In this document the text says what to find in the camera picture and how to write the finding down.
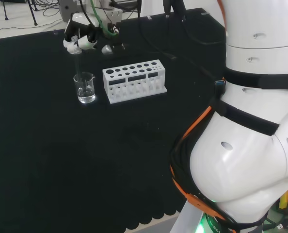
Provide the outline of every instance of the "black strap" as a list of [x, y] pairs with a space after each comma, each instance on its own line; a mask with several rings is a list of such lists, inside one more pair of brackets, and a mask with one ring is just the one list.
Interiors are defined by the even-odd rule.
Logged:
[[279, 128], [279, 124], [246, 113], [221, 100], [212, 101], [211, 107], [222, 117], [268, 136], [272, 136]]
[[226, 68], [224, 77], [239, 86], [288, 90], [288, 74], [251, 74]]
[[268, 212], [260, 220], [253, 222], [253, 223], [229, 224], [229, 223], [225, 223], [224, 220], [221, 220], [220, 218], [217, 218], [217, 221], [220, 223], [222, 227], [230, 228], [239, 232], [240, 230], [243, 230], [243, 229], [248, 229], [248, 228], [255, 227], [255, 226], [261, 226], [265, 222], [267, 216], [268, 216]]

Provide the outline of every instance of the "tripod stand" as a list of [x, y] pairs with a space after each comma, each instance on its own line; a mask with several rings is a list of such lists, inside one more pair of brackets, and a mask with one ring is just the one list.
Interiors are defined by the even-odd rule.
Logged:
[[[32, 9], [30, 0], [27, 0], [27, 1], [28, 1], [28, 4], [29, 4], [29, 8], [30, 8], [33, 20], [34, 20], [34, 25], [37, 26], [37, 23], [36, 23], [36, 20], [35, 20], [35, 16], [34, 16], [34, 13], [33, 13], [33, 9]], [[38, 9], [36, 8], [35, 0], [32, 0], [32, 4], [35, 7], [35, 11], [38, 11]], [[4, 7], [4, 13], [5, 13], [5, 20], [8, 20], [8, 17], [7, 17], [7, 14], [6, 14], [6, 8], [5, 8], [5, 0], [3, 0], [3, 7]]]

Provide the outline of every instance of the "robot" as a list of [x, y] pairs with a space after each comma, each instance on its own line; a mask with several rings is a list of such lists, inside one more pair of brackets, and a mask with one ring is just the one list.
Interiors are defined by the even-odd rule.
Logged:
[[[288, 0], [218, 2], [226, 71], [216, 87], [224, 90], [180, 137], [178, 145], [210, 115], [189, 145], [186, 164], [172, 158], [171, 169], [188, 201], [225, 232], [258, 233], [270, 207], [288, 190]], [[64, 46], [71, 54], [96, 49], [99, 24], [96, 16], [88, 17], [93, 26], [83, 13], [68, 23]], [[119, 33], [115, 26], [109, 31]], [[181, 156], [181, 149], [174, 150]]]
[[[70, 54], [80, 54], [83, 50], [97, 49], [97, 39], [103, 35], [111, 39], [112, 44], [102, 51], [112, 53], [115, 48], [123, 49], [119, 40], [119, 23], [122, 21], [121, 9], [110, 6], [110, 0], [75, 0], [81, 6], [82, 13], [71, 15], [65, 32], [63, 45]], [[96, 8], [104, 8], [103, 12], [96, 13]]]

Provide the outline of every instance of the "glass beaker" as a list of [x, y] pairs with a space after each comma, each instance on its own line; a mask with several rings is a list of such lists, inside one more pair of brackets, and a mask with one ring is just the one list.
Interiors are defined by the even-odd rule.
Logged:
[[91, 103], [96, 99], [93, 79], [95, 76], [89, 72], [81, 72], [74, 76], [74, 83], [78, 99], [82, 103]]

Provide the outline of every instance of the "black tablecloth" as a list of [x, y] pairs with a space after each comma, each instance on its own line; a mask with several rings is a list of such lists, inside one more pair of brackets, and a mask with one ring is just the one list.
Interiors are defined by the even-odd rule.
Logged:
[[[191, 33], [223, 40], [224, 28], [202, 12], [188, 11]], [[164, 17], [152, 18], [142, 19], [144, 33], [178, 59], [142, 53], [151, 48], [136, 19], [123, 22], [121, 37], [134, 49], [81, 58], [82, 69], [96, 75], [97, 98], [88, 105], [77, 99], [63, 31], [0, 39], [1, 233], [122, 233], [181, 210], [168, 152], [213, 93], [212, 79], [187, 57], [221, 78], [225, 48], [194, 44], [175, 17], [169, 43]], [[99, 48], [106, 43], [100, 39]], [[154, 59], [166, 68], [168, 93], [110, 105], [102, 69]]]

